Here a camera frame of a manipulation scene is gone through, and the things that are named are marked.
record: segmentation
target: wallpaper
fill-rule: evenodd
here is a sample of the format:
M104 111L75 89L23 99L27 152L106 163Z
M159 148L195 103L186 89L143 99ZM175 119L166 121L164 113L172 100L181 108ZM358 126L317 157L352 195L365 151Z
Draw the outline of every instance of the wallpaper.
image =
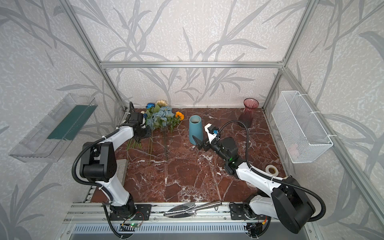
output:
M383 24L383 0L319 5L288 64L382 197Z
M87 187L71 166L84 142L110 133L122 111L58 2L0 1L0 239L53 239ZM8 153L68 93L98 107L57 163L23 163Z
M245 98L262 106L277 69L116 68L108 73L125 102L136 106L164 99L178 107L241 108Z
M103 61L281 61L307 0L71 0Z
M271 114L280 92L290 90L295 89L282 77L265 109L266 117L287 174L291 174L301 186L317 193L326 204L325 216L316 222L323 239L384 239L384 229L344 171L332 148L312 163L291 162ZM312 196L310 199L316 207L315 214L317 214L321 208L320 204Z

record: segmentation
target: marble surface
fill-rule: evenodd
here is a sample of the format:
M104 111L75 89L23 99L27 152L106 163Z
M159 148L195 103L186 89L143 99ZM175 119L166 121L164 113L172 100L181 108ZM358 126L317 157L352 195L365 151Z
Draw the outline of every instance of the marble surface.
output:
M164 150L164 138L159 130L154 131L152 152L149 139L142 140L142 148L128 151L127 142L116 150L116 159L128 159L124 188L132 194L135 202L208 202L214 200L243 201L257 189L246 182L235 179L224 170L224 161L212 150L198 151L189 142L188 125L192 115L202 118L203 126L211 123L221 127L229 120L237 119L240 108L187 108L178 109L185 116L184 121L167 133L168 160ZM236 123L228 125L222 138L235 139L240 156L245 156L246 132ZM276 147L260 108L254 112L250 128L249 161L255 167L265 170L272 164L279 170L279 177L285 177ZM92 202L105 201L99 190Z

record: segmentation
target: black mounting plate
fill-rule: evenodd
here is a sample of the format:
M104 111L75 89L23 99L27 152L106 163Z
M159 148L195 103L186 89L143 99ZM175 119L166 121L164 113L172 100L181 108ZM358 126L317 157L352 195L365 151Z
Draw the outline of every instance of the black mounting plate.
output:
M135 204L137 208L137 212L142 213L136 213L135 216L130 220L136 220L136 221L148 221L149 215L151 214L151 204ZM125 214L124 212L111 212L109 215L109 219L111 221L124 221L124 218L129 217L128 214Z
M231 212L231 220L250 220L244 212L244 204L230 203L229 210ZM265 215L256 215L255 220L265 219Z

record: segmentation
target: white tape roll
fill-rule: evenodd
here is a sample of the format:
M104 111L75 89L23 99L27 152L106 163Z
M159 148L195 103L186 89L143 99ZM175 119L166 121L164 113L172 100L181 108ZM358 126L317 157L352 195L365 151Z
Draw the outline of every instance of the white tape roll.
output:
M268 165L265 167L265 172L271 174L272 176L279 175L279 170L274 165Z

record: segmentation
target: metal trowel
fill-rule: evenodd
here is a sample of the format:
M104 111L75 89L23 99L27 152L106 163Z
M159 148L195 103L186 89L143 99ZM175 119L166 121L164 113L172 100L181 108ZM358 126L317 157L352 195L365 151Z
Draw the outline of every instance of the metal trowel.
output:
M172 218L190 217L196 215L197 210L210 209L221 205L221 201L209 202L199 206L196 206L194 202L186 202L168 210L164 213L164 216Z

